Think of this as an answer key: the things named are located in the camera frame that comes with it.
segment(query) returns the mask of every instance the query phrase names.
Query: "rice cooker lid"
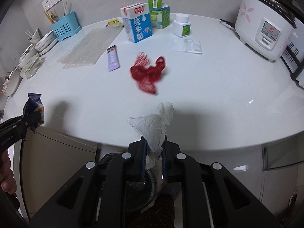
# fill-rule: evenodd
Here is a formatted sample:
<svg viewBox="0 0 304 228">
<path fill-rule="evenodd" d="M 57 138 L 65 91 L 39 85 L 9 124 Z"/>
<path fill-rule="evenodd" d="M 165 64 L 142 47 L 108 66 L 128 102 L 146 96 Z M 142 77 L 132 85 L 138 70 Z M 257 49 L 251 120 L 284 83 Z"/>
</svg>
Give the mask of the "rice cooker lid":
<svg viewBox="0 0 304 228">
<path fill-rule="evenodd" d="M 297 28 L 294 22 L 295 19 L 294 14 L 290 12 L 290 10 L 288 10 L 282 4 L 273 2 L 271 0 L 259 0 L 259 1 L 270 7 L 272 10 L 276 11 L 285 20 L 287 20 L 288 23 L 293 26 L 293 28 Z"/>
</svg>

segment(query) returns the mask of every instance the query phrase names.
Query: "white bottle cap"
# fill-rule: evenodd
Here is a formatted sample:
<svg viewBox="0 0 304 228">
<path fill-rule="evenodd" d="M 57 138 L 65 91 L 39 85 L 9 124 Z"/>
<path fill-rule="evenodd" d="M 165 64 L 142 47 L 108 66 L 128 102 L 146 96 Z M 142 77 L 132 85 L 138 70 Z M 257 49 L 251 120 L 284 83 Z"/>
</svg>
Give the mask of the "white bottle cap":
<svg viewBox="0 0 304 228">
<path fill-rule="evenodd" d="M 189 22 L 189 15 L 185 14 L 185 13 L 177 13 L 176 14 L 176 19 L 177 22 L 181 22 L 181 23 L 187 23 Z"/>
</svg>

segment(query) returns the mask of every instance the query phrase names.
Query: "white countertop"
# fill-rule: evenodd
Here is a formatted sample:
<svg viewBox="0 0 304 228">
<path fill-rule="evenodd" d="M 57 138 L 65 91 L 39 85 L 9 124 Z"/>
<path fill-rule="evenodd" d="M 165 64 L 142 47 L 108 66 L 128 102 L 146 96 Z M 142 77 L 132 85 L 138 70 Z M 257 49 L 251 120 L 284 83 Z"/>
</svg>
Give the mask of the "white countertop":
<svg viewBox="0 0 304 228">
<path fill-rule="evenodd" d="M 217 19 L 190 16 L 191 35 L 202 55 L 171 51 L 172 25 L 153 29 L 139 43 L 123 30 L 117 46 L 121 67 L 107 69 L 106 52 L 93 66 L 63 69 L 56 60 L 68 52 L 98 22 L 59 42 L 45 57 L 36 75 L 22 80 L 9 97 L 5 117 L 19 116 L 27 93 L 41 93 L 44 126 L 70 136 L 127 147 L 139 135 L 127 122 L 155 112 L 171 102 L 174 120 L 168 140 L 183 150 L 219 150 L 261 144 L 304 130 L 304 90 L 291 80 L 282 60 L 268 62 Z M 140 91 L 129 69 L 139 52 L 152 62 L 166 59 L 166 74 L 156 84 L 157 95 Z"/>
</svg>

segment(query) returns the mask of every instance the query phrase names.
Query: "milk carton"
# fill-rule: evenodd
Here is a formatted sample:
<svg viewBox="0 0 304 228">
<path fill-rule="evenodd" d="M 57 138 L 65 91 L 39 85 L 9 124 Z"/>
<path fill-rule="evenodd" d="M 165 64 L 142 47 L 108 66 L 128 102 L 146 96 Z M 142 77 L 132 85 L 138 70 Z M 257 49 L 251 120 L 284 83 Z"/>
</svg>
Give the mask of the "milk carton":
<svg viewBox="0 0 304 228">
<path fill-rule="evenodd" d="M 137 43 L 152 35 L 148 3 L 136 3 L 120 11 L 128 40 Z"/>
<path fill-rule="evenodd" d="M 149 0 L 152 27 L 164 29 L 170 23 L 170 7 L 162 0 Z"/>
</svg>

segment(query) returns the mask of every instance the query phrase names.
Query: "red brand label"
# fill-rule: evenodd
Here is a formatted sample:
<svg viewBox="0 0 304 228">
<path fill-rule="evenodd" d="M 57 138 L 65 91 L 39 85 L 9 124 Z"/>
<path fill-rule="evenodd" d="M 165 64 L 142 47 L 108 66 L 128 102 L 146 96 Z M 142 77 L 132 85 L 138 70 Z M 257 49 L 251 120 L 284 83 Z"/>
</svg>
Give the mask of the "red brand label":
<svg viewBox="0 0 304 228">
<path fill-rule="evenodd" d="M 144 7 L 137 7 L 134 9 L 135 13 L 141 13 L 144 10 Z"/>
</svg>

